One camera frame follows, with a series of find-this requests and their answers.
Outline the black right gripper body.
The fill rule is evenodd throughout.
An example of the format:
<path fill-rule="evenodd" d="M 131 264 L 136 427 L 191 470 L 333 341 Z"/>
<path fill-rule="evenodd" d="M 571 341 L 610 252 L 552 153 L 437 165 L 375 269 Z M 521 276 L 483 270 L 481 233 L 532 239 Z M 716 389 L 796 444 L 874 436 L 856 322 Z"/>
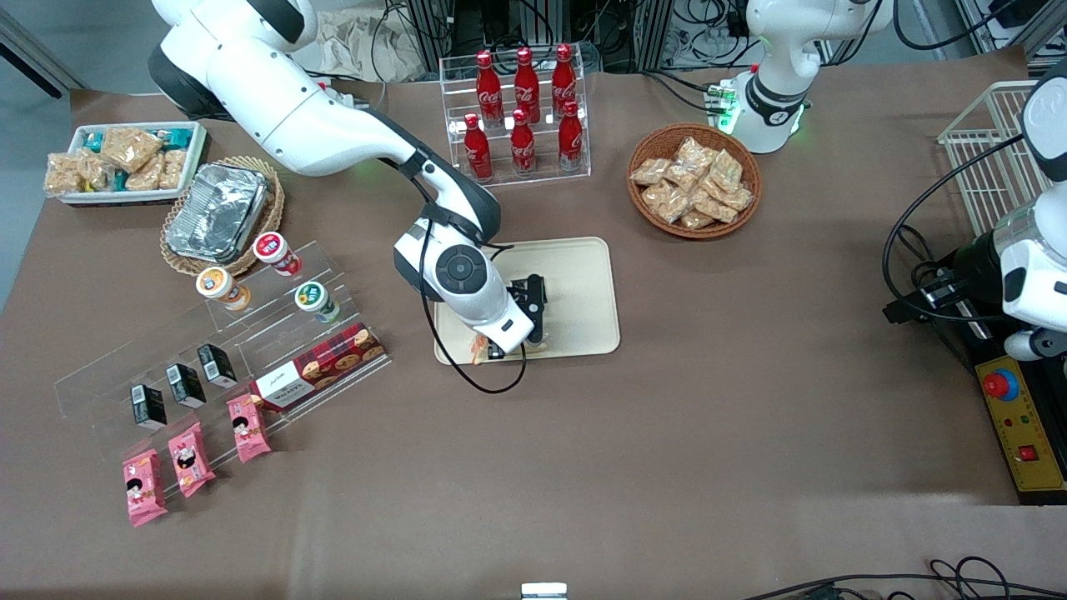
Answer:
<path fill-rule="evenodd" d="M 512 299 L 521 307 L 523 314 L 534 323 L 534 330 L 526 338 L 526 345 L 542 347 L 544 345 L 544 305 L 548 303 L 548 293 L 543 287 L 508 287 Z"/>

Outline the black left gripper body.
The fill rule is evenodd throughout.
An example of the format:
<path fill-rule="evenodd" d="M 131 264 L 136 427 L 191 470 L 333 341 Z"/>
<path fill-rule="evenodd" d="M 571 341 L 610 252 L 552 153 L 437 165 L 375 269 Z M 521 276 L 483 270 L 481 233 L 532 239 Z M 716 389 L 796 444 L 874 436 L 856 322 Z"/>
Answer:
<path fill-rule="evenodd" d="M 950 254 L 954 280 L 954 307 L 968 307 L 977 318 L 1005 322 L 1001 259 L 994 244 L 994 232 L 984 232 L 972 242 Z"/>

